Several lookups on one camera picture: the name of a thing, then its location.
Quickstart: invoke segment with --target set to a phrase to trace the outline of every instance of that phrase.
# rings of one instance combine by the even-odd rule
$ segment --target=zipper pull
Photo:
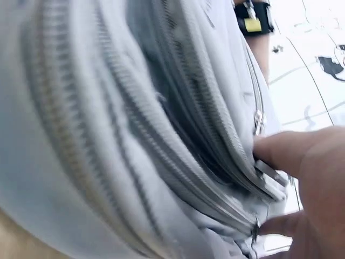
[[[255,121],[255,136],[258,136],[261,134],[261,132],[264,129],[264,115],[261,111],[257,111],[254,116]]]

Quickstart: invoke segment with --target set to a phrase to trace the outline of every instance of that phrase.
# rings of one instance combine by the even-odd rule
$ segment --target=open zipper pocket
[[[188,9],[190,8],[188,4],[191,3],[185,3],[184,1],[160,1],[151,3],[150,9],[150,12],[154,14],[153,18],[156,20],[153,23],[153,26],[156,28],[155,37],[158,41],[158,46],[163,49],[161,55],[165,55],[164,60],[170,60],[170,63],[172,63],[171,61],[176,62],[175,66],[180,68],[179,73],[175,74],[176,77],[185,78],[184,84],[175,85],[175,87],[180,87],[177,92],[183,95],[187,94],[186,91],[189,91],[189,106],[192,107],[192,109],[189,109],[189,112],[194,111],[191,113],[191,116],[199,118],[197,120],[198,126],[207,132],[208,139],[205,142],[205,149],[208,148],[215,151],[213,157],[215,161],[225,166],[225,174],[231,172],[232,180],[258,197],[268,200],[281,200],[282,194],[278,195],[280,191],[272,189],[270,186],[268,186],[270,190],[267,189],[266,183],[257,176],[254,167],[248,162],[244,151],[241,149],[242,145],[236,130],[231,126],[231,118],[228,117],[224,120],[224,117],[221,115],[226,114],[226,110],[222,108],[221,98],[215,93],[217,88],[212,88],[213,90],[211,90],[209,85],[207,85],[213,84],[211,82],[214,79],[207,78],[206,73],[202,70],[212,68],[202,67],[202,61],[200,60],[202,54],[195,53],[195,51],[198,52],[200,49],[195,50],[195,46],[193,46],[193,40],[198,36],[192,37],[189,35],[189,33],[197,34],[195,32],[195,30],[197,31],[197,23],[193,19],[193,12]]]

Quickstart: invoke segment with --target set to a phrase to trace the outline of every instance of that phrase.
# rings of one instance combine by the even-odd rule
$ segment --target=zipper
[[[188,158],[186,159],[190,156],[189,153],[186,153],[184,149],[179,149],[179,147],[176,148],[175,143],[181,140],[173,137],[177,135],[170,123],[168,128],[164,125],[165,113],[163,111],[160,113],[159,109],[153,105],[157,102],[154,91],[147,93],[145,87],[142,86],[142,84],[150,82],[150,79],[147,78],[147,81],[135,79],[138,71],[133,66],[130,67],[133,64],[130,52],[126,50],[126,45],[120,47],[120,53],[114,48],[108,26],[109,24],[102,21],[100,43],[103,59],[119,86],[121,96],[126,102],[130,121],[134,124],[139,139],[143,141],[144,146],[149,148],[150,153],[159,158],[170,170],[173,177],[178,180],[170,181],[170,188],[183,190],[184,192],[188,190],[190,193],[188,197],[197,197],[199,199],[197,203],[192,204],[195,208],[202,209],[204,207],[202,203],[204,203],[221,214],[223,222],[228,223],[245,235],[250,235],[250,230],[256,222],[255,217],[244,211],[239,202],[234,201],[230,196],[226,196],[224,192],[220,192],[195,160],[191,162]],[[131,62],[126,62],[124,56],[122,56],[122,59],[120,58],[123,53],[129,54],[127,59]],[[149,98],[150,94],[154,96],[154,101]]]
[[[258,83],[257,74],[254,69],[253,60],[250,56],[249,50],[247,47],[245,47],[245,53],[246,53],[246,59],[253,83],[253,92],[255,97],[255,103],[256,103],[256,112],[254,115],[254,136],[259,136],[264,133],[265,130],[265,123],[266,118],[264,114],[264,102],[263,102],[263,96],[261,93],[261,89]],[[256,170],[260,172],[260,174],[264,173],[271,177],[273,180],[275,180],[277,183],[281,184],[282,186],[286,186],[287,181],[284,179],[282,175],[280,175],[276,170],[273,170],[270,166],[265,164],[262,161],[256,161],[255,163]],[[292,178],[288,177],[290,183],[293,183]]]
[[[72,71],[71,8],[68,0],[41,0],[21,28],[29,93],[64,171],[94,213],[139,254],[161,258],[126,221],[94,149]]]
[[[265,129],[265,113],[264,113],[264,102],[263,102],[263,96],[261,93],[261,89],[258,83],[258,77],[256,75],[253,60],[249,54],[249,50],[246,47],[246,44],[244,44],[244,51],[247,59],[247,64],[250,72],[250,76],[252,79],[253,84],[253,93],[255,97],[255,105],[256,105],[256,112],[254,114],[254,135],[258,136],[263,133],[263,130]]]
[[[220,195],[220,193],[214,192],[211,189],[214,187],[211,187],[203,180],[205,177],[201,175],[204,174],[201,168],[199,172],[197,172],[193,169],[195,168],[194,165],[188,164],[186,160],[181,159],[181,157],[185,155],[175,152],[175,148],[169,145],[171,141],[167,141],[171,139],[169,131],[164,130],[160,123],[153,123],[150,118],[150,113],[143,111],[143,109],[148,111],[151,106],[149,105],[149,101],[143,99],[145,93],[142,93],[142,90],[137,88],[140,87],[140,85],[135,86],[133,84],[127,84],[125,87],[125,80],[131,77],[129,71],[133,70],[133,68],[128,68],[127,75],[123,74],[124,70],[122,70],[121,73],[119,70],[119,60],[116,58],[118,53],[114,53],[115,50],[112,46],[112,40],[109,36],[107,25],[104,24],[104,22],[100,25],[100,43],[103,49],[103,58],[114,79],[118,82],[121,95],[126,101],[130,121],[135,126],[138,134],[140,134],[140,139],[150,147],[151,151],[160,158],[163,164],[171,170],[174,177],[178,179],[178,182],[174,181],[172,189],[178,190],[181,189],[181,185],[186,186],[191,192],[191,195],[198,197],[202,202],[222,214],[224,216],[223,221],[229,222],[229,219],[235,220],[237,223],[230,225],[234,226],[234,228],[238,229],[243,234],[249,234],[250,229],[255,224],[255,218],[247,215],[238,204],[232,202],[230,197],[222,197],[224,194]]]
[[[181,33],[182,30],[180,28],[178,28],[178,26],[176,26],[176,24],[179,21],[174,21],[174,18],[172,18],[174,13],[171,13],[171,11],[170,11],[170,9],[173,9],[173,12],[176,12],[176,7],[174,6],[174,4],[175,3],[173,3],[173,1],[169,1],[169,2],[162,1],[162,6],[163,6],[162,9],[155,10],[153,8],[153,10],[152,10],[152,12],[155,13],[158,16],[158,22],[155,23],[155,26],[159,25],[161,30],[164,33],[164,37],[157,36],[159,39],[160,38],[169,38],[169,37],[170,38],[174,38],[174,37],[178,36],[178,38],[181,40],[181,36],[183,37],[183,35]],[[163,16],[161,15],[161,13],[163,13],[163,12],[165,13],[165,16],[168,16],[168,18],[167,17],[163,18]],[[164,22],[162,22],[162,19],[166,19],[166,23],[167,24],[174,24],[175,23],[175,28],[174,28],[173,32],[170,32],[171,29],[167,28],[167,26],[164,25]],[[175,44],[174,43],[170,43],[170,45],[172,47],[176,47],[176,46],[178,46],[177,43],[175,43]],[[188,53],[187,54],[185,53],[184,55],[180,56],[179,59],[183,60],[183,59],[187,58],[187,56],[188,56]],[[192,69],[189,66],[187,65],[187,67],[184,69],[185,72]],[[196,92],[200,91],[198,89],[194,90],[193,87],[191,87],[191,89],[193,91],[196,91]],[[198,94],[196,94],[195,96],[192,96],[192,98],[193,98],[192,100],[194,102],[196,102],[196,103],[199,102],[200,107],[207,107],[209,103],[201,104],[200,101],[198,100]],[[208,100],[208,102],[212,103],[212,105],[214,104],[214,100],[210,99],[210,100]],[[219,112],[216,112],[215,115],[218,116],[217,119],[219,121],[222,121],[222,118],[219,117]],[[217,143],[217,138],[219,137],[219,133],[220,132],[215,134],[214,129],[212,129],[212,128],[209,128],[208,131],[209,131],[209,135],[212,136],[210,139],[213,139],[213,141],[215,141],[214,143],[217,145],[217,147],[225,148],[224,143],[222,143],[222,142],[218,142]],[[235,129],[234,128],[230,128],[230,131],[235,132]],[[241,160],[241,161],[234,160],[233,162],[229,163],[229,157],[227,157],[227,161],[223,161],[223,164],[227,165],[229,167],[229,172],[232,172],[231,177],[239,185],[244,186],[247,190],[249,190],[250,192],[252,192],[253,194],[255,194],[258,197],[261,197],[263,199],[268,199],[268,200],[269,199],[280,200],[280,198],[278,198],[278,197],[281,196],[280,195],[280,191],[275,189],[275,188],[272,188],[272,187],[266,188],[266,186],[262,182],[262,179],[258,178],[257,174],[255,173],[255,169],[253,168],[253,166],[247,160],[246,154],[245,154],[245,152],[243,150],[243,147],[242,147],[242,144],[240,143],[240,140],[239,140],[239,138],[238,138],[238,136],[236,134],[234,134],[232,141],[234,141],[234,143],[226,144],[227,148],[232,149],[234,146],[238,147],[237,150],[240,152],[240,155],[241,155],[241,158],[239,158],[239,160]],[[219,159],[224,157],[224,156],[222,156],[223,153],[228,152],[229,149],[227,149],[227,148],[225,148],[221,153],[219,153],[219,155],[217,155],[217,157],[219,157]]]

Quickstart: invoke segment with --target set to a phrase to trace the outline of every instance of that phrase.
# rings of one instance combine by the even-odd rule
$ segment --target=metal zipper
[[[261,89],[258,83],[257,74],[254,69],[253,60],[250,56],[250,53],[247,47],[245,47],[245,53],[246,53],[246,59],[247,59],[251,79],[253,82],[253,92],[254,92],[255,103],[256,103],[256,112],[254,115],[254,125],[255,125],[254,136],[259,136],[263,134],[265,130],[265,123],[266,123],[263,96],[262,96]],[[264,162],[256,161],[256,166],[258,166],[257,171],[259,171],[260,173],[267,174],[269,177],[274,179],[276,182],[278,182],[282,186],[285,186],[287,184],[287,181],[284,179],[284,177],[282,177],[276,170],[273,170]]]
[[[137,89],[133,88],[134,86],[123,86],[122,78],[124,78],[125,75],[121,75],[118,69],[118,60],[115,58],[113,53],[114,50],[112,48],[111,39],[108,35],[106,25],[102,24],[101,29],[103,58],[108,65],[114,79],[118,81],[120,91],[126,101],[129,116],[131,117],[132,123],[136,125],[137,131],[141,134],[141,139],[145,140],[145,142],[153,149],[158,157],[161,158],[163,163],[173,171],[174,176],[180,180],[180,182],[177,182],[177,185],[175,184],[175,186],[179,186],[181,184],[187,186],[188,190],[191,192],[191,195],[199,197],[215,211],[223,214],[225,218],[238,221],[238,224],[232,224],[234,228],[238,229],[244,234],[249,234],[250,229],[255,224],[254,217],[247,215],[245,211],[242,211],[236,203],[231,202],[229,197],[224,199],[221,198],[219,194],[211,191],[209,186],[205,186],[205,182],[203,182],[203,180],[201,182],[198,180],[198,184],[195,184],[195,180],[192,179],[195,179],[196,176],[199,177],[199,175],[192,170],[194,166],[187,165],[185,164],[185,161],[180,159],[182,154],[175,153],[169,144],[164,141],[164,139],[169,138],[169,136],[162,136],[162,130],[157,130],[159,125],[151,125],[150,118],[147,118],[145,114],[142,113],[142,109],[144,107],[142,107],[137,101],[142,99],[144,95],[141,94],[140,91],[137,91]],[[146,110],[150,107],[148,103],[145,103],[144,106]]]
[[[164,6],[164,9],[163,10],[159,10],[159,11],[154,11],[155,13],[161,13],[162,11],[164,11],[164,12],[166,12],[167,13],[167,15],[168,16],[171,16],[171,14],[170,14],[170,9],[172,8],[174,8],[173,7],[173,5],[174,5],[174,3],[172,3],[172,1],[169,1],[168,3],[166,2],[166,1],[163,1],[163,3],[162,3],[162,5]],[[157,23],[158,25],[160,25],[161,27],[164,27],[163,25],[161,25],[161,22],[158,22]],[[169,37],[169,29],[165,29],[165,37]],[[258,128],[260,128],[260,129],[262,129],[263,128],[263,122],[264,122],[264,120],[262,120],[262,121],[258,121]],[[241,145],[241,143],[240,143],[240,140],[238,139],[238,136],[234,136],[234,140],[236,141],[235,143],[234,143],[234,145],[237,145],[238,146],[238,149],[239,149],[239,151],[240,151],[240,153],[241,153],[241,155],[242,155],[242,157],[243,158],[245,158],[246,157],[246,154],[245,154],[245,152],[244,152],[244,150],[243,150],[243,148],[242,148],[242,145]],[[232,169],[230,169],[230,171],[231,172],[233,172],[234,174],[232,174],[232,177],[235,177],[235,179],[237,179],[237,181],[238,181],[238,183],[239,184],[241,184],[242,186],[245,186],[245,188],[247,188],[248,190],[250,190],[253,194],[255,194],[255,195],[257,195],[257,196],[259,196],[259,197],[262,197],[263,199],[267,199],[268,198],[268,196],[267,195],[273,195],[273,196],[270,196],[270,198],[271,197],[274,197],[273,199],[277,199],[276,197],[275,197],[275,193],[277,193],[277,191],[278,190],[275,190],[275,189],[272,189],[272,188],[270,188],[270,190],[268,190],[268,189],[265,189],[263,186],[261,187],[261,189],[260,188],[258,188],[258,186],[255,184],[255,182],[253,182],[253,180],[254,180],[254,178],[257,178],[255,181],[256,182],[258,182],[258,181],[260,181],[261,180],[261,178],[258,178],[258,176],[257,176],[257,174],[254,172],[255,170],[252,170],[252,169],[254,169],[253,167],[252,167],[252,165],[250,165],[250,163],[248,162],[248,161],[246,161],[246,159],[244,159],[244,161],[243,161],[243,163],[240,163],[239,161],[234,161],[233,163],[230,163],[230,164],[232,164],[233,166],[236,166],[237,168],[234,168],[234,167],[232,167]],[[245,179],[245,178],[243,178],[243,174],[245,175],[245,177],[248,177],[249,179],[251,179],[251,180],[249,180],[248,181],[248,179]]]
[[[81,196],[139,254],[160,258],[127,224],[93,148],[75,86],[68,38],[71,2],[41,0],[22,27],[30,95],[45,131]]]
[[[256,112],[254,115],[254,123],[255,123],[254,135],[258,136],[262,134],[263,130],[265,129],[264,102],[263,102],[261,89],[258,83],[258,78],[254,69],[253,60],[250,56],[248,48],[246,47],[246,44],[244,44],[244,48],[245,48],[245,55],[247,59],[250,76],[253,83],[253,92],[254,92],[255,104],[256,104]]]

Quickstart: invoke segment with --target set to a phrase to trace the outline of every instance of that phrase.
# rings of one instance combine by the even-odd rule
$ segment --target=black strap
[[[253,18],[250,15],[250,6],[253,7],[255,16],[259,19],[261,24],[261,31],[248,32],[245,25],[245,20]],[[255,2],[246,0],[244,4],[238,4],[235,6],[235,14],[237,17],[239,28],[244,36],[258,36],[269,34],[274,31],[270,14],[270,4],[265,2]]]

